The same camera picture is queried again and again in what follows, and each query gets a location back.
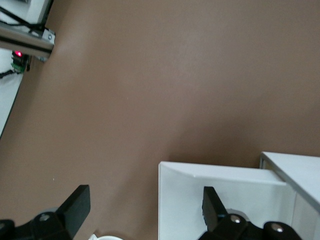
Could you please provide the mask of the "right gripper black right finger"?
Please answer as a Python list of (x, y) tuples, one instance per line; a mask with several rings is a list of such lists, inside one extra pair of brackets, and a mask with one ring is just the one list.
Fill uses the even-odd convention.
[(214, 187), (203, 188), (202, 215), (207, 227), (198, 240), (303, 240), (283, 222), (267, 221), (262, 228), (237, 213), (228, 213)]

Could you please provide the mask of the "white background box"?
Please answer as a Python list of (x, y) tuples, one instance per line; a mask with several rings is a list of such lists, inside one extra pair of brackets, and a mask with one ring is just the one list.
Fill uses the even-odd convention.
[(47, 22), (54, 0), (28, 0), (25, 20), (31, 24)]

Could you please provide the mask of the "silver corner bracket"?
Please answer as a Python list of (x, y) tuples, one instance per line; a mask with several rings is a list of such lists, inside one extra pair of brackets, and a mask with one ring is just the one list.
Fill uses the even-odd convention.
[(42, 38), (46, 41), (53, 42), (55, 40), (56, 34), (51, 29), (45, 28), (42, 34)]

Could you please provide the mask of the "circuit board with red light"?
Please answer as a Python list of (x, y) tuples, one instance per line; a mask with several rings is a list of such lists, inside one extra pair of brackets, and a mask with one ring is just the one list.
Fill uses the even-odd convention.
[(30, 55), (24, 54), (21, 51), (13, 50), (11, 58), (11, 66), (15, 73), (23, 74), (24, 72), (28, 72), (30, 70), (32, 59)]

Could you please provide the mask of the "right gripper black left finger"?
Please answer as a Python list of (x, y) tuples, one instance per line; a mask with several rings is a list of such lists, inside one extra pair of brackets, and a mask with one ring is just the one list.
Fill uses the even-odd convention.
[(44, 211), (16, 226), (0, 219), (0, 240), (73, 240), (90, 213), (90, 186), (79, 185), (54, 211)]

